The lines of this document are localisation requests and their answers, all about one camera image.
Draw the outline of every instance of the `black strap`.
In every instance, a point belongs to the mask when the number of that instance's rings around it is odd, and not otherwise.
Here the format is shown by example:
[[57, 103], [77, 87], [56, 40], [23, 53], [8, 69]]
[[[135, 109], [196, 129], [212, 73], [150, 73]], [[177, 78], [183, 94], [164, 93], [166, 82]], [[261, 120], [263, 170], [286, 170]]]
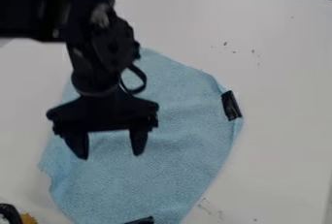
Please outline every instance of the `black strap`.
[[20, 215], [13, 205], [0, 204], [0, 214], [2, 214], [10, 224], [22, 224]]
[[139, 77], [141, 79], [141, 81], [143, 82], [143, 84], [137, 88], [134, 89], [129, 89], [127, 88], [127, 86], [124, 84], [123, 80], [120, 80], [120, 85], [121, 87], [128, 93], [128, 94], [138, 94], [141, 93], [143, 90], [145, 90], [145, 88], [147, 87], [147, 75], [141, 71], [141, 69], [139, 69], [138, 67], [136, 67], [134, 64], [131, 64], [128, 69], [130, 71], [132, 71], [134, 74], [136, 74], [137, 77]]

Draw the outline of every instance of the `microfiber towel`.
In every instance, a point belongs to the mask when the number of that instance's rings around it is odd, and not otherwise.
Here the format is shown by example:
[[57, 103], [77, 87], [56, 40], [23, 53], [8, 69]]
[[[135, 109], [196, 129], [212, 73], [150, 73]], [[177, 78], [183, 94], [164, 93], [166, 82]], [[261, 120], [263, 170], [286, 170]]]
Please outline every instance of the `microfiber towel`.
[[[155, 51], [142, 49], [135, 63], [148, 76], [137, 97], [157, 102], [159, 127], [145, 152], [134, 156], [128, 131], [89, 134], [89, 158], [77, 158], [52, 136], [40, 168], [50, 176], [50, 193], [77, 224], [121, 224], [153, 216], [177, 224], [216, 177], [239, 133], [242, 118], [229, 121], [216, 80]], [[123, 74], [128, 87], [139, 81]], [[69, 83], [63, 102], [78, 93]]]

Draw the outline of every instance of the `table surface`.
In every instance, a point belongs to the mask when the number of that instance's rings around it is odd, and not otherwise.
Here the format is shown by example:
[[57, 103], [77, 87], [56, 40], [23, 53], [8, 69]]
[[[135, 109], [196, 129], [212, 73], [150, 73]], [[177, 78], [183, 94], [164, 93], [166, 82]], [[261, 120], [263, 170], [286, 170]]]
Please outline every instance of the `table surface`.
[[[144, 47], [238, 95], [245, 126], [205, 196], [222, 220], [205, 223], [322, 223], [332, 169], [331, 2], [117, 0], [116, 8]], [[70, 223], [36, 166], [50, 134], [45, 112], [71, 71], [65, 47], [15, 40], [0, 56], [0, 198], [43, 224]], [[202, 209], [184, 223], [204, 223]]]

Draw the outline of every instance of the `stain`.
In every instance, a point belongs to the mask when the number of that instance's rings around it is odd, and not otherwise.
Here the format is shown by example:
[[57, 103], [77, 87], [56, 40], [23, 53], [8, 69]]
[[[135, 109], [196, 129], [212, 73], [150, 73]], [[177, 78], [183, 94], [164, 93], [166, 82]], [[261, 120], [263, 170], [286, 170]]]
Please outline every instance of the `stain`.
[[203, 205], [199, 204], [197, 207], [199, 207], [200, 209], [206, 211], [209, 215], [211, 215], [212, 213], [207, 209], [205, 208]]
[[223, 220], [223, 213], [222, 213], [221, 210], [219, 210], [219, 211], [217, 212], [217, 215], [218, 215], [218, 217], [219, 217], [219, 220]]

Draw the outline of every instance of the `light blue cloth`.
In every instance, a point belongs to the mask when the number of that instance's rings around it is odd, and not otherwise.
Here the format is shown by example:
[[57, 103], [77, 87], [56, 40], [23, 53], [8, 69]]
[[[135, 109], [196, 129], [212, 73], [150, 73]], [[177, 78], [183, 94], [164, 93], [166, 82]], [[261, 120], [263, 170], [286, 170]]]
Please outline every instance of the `light blue cloth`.
[[[228, 121], [225, 89], [203, 72], [143, 49], [136, 63], [148, 76], [138, 95], [160, 105], [159, 127], [149, 133], [143, 155], [132, 153], [128, 131], [90, 134], [89, 158], [78, 159], [52, 136], [40, 163], [51, 178], [57, 205], [78, 224], [121, 224], [153, 216], [177, 224], [219, 172], [242, 119]], [[129, 73], [124, 81], [139, 81]], [[78, 96], [70, 84], [68, 102]]]

